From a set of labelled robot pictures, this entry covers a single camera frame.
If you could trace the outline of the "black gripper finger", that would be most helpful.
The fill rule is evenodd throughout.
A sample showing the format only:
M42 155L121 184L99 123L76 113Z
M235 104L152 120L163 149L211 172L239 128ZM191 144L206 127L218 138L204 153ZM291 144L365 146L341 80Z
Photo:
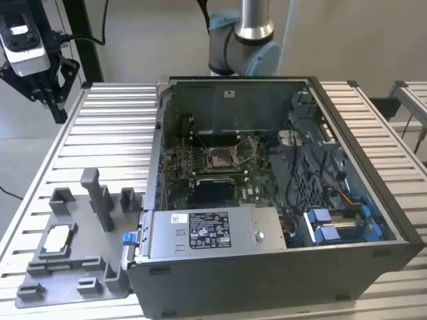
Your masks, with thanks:
M43 105L50 103L49 95L51 90L48 88L32 89L29 87L19 87L17 91L32 102L39 101Z
M65 102L76 80L79 68L80 64L76 60L59 57L48 71L47 105L57 124L64 124L67 120Z

